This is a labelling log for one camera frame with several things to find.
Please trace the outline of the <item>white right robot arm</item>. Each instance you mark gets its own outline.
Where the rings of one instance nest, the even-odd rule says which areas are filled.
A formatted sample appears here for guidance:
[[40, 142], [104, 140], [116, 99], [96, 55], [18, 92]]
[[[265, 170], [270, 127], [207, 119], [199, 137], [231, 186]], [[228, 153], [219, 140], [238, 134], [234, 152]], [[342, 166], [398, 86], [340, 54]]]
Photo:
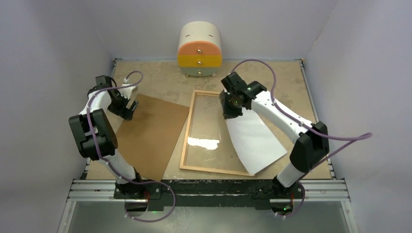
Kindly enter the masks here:
[[236, 72], [221, 80], [219, 98], [232, 145], [249, 174], [280, 159], [286, 150], [261, 117], [266, 117], [293, 143], [290, 162], [273, 178], [273, 192], [283, 198], [292, 186], [329, 153], [327, 126], [299, 116], [277, 101], [261, 83], [246, 83]]

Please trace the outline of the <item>brown hardboard backing board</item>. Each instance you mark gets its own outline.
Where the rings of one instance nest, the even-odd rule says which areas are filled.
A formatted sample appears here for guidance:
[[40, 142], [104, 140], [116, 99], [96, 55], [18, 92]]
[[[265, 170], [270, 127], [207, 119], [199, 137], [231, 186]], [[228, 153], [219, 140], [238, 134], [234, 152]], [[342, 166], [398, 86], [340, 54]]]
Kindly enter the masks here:
[[137, 95], [131, 120], [107, 112], [123, 158], [146, 179], [160, 181], [186, 125], [191, 94], [176, 100]]

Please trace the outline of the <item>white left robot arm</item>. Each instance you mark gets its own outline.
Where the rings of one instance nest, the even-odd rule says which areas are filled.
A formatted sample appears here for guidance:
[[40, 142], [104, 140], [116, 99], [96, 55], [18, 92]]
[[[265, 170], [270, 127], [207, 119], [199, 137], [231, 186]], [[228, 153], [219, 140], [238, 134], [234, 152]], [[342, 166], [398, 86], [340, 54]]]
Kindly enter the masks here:
[[116, 133], [106, 115], [111, 112], [124, 120], [131, 120], [136, 100], [131, 100], [137, 84], [124, 78], [118, 86], [109, 76], [96, 77], [96, 85], [87, 93], [87, 103], [77, 115], [69, 118], [69, 126], [80, 155], [104, 165], [115, 177], [116, 190], [134, 199], [143, 196], [145, 185], [139, 173], [128, 164], [118, 150]]

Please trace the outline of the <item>printed photo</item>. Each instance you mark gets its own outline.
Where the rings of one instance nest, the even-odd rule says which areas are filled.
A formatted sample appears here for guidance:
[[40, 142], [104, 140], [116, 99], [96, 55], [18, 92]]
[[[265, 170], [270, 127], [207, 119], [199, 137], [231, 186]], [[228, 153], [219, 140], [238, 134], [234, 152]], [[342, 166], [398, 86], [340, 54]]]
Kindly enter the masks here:
[[252, 110], [243, 108], [242, 116], [225, 120], [232, 145], [242, 165], [255, 175], [281, 159], [287, 150]]

